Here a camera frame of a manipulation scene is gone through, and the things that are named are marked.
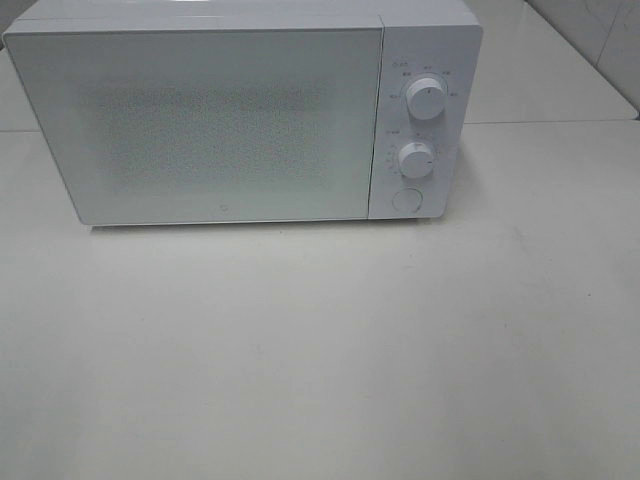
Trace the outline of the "round door release button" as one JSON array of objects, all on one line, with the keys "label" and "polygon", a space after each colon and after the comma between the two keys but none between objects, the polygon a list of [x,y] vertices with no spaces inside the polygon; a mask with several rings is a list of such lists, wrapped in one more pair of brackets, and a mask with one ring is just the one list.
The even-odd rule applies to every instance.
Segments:
[{"label": "round door release button", "polygon": [[423,195],[419,190],[405,188],[394,195],[392,206],[399,214],[413,215],[419,212],[422,202]]}]

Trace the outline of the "white timer knob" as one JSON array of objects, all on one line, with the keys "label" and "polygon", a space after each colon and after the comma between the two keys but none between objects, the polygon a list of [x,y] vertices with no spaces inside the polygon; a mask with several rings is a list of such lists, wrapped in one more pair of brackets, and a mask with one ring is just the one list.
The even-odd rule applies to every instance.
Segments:
[{"label": "white timer knob", "polygon": [[411,142],[398,152],[400,173],[408,179],[428,176],[434,168],[436,152],[429,142]]}]

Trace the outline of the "white microwave door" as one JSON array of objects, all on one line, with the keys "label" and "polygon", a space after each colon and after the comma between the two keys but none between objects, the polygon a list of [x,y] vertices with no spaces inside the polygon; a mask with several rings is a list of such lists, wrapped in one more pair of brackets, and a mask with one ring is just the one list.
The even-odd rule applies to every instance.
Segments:
[{"label": "white microwave door", "polygon": [[81,222],[367,215],[377,29],[16,34]]}]

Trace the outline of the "upper white power knob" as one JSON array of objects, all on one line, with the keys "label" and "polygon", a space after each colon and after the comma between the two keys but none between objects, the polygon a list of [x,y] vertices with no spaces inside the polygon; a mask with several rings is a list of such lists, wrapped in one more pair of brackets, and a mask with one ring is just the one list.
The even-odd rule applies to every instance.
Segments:
[{"label": "upper white power knob", "polygon": [[432,120],[445,109],[448,87],[442,77],[428,74],[410,81],[404,97],[409,114],[414,119]]}]

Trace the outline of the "white microwave oven body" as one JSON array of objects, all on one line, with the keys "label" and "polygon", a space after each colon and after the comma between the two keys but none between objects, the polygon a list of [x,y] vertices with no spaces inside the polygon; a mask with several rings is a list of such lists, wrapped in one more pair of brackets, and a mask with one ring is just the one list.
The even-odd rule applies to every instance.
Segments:
[{"label": "white microwave oven body", "polygon": [[[381,33],[368,212],[360,219],[336,220],[440,217],[483,36],[461,1],[39,1],[7,28],[2,40],[11,60],[7,38],[16,34],[355,29]],[[407,109],[405,89],[428,74],[446,82],[445,109],[432,120],[416,120]],[[435,149],[434,168],[426,177],[408,179],[400,173],[398,152],[411,142],[429,142]],[[392,206],[394,195],[405,188],[423,195],[416,214],[399,214]]]}]

